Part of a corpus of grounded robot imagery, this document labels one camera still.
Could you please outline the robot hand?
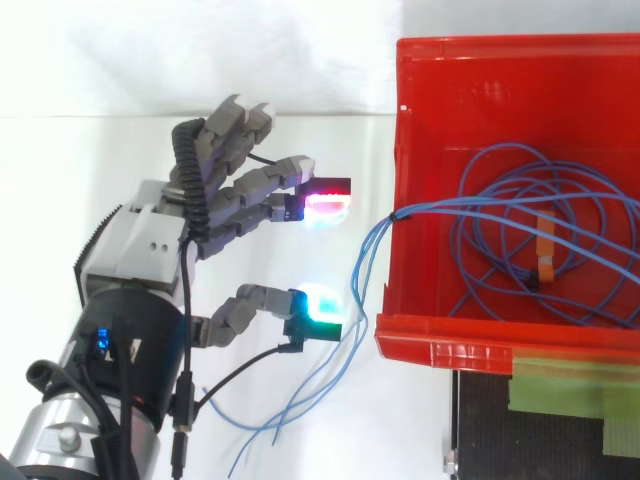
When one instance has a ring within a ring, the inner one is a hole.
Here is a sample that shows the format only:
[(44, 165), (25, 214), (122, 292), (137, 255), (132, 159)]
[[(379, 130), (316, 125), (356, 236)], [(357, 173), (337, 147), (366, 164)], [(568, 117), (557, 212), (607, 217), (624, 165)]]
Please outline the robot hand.
[(134, 287), (181, 307), (196, 262), (222, 252), (261, 223), (301, 222), (320, 204), (351, 199), (351, 181), (319, 177), (305, 155), (264, 161), (232, 176), (270, 133), (269, 104), (227, 97), (208, 118), (171, 132), (175, 165), (168, 180), (143, 181), (134, 197), (96, 228), (74, 266), (80, 301)]

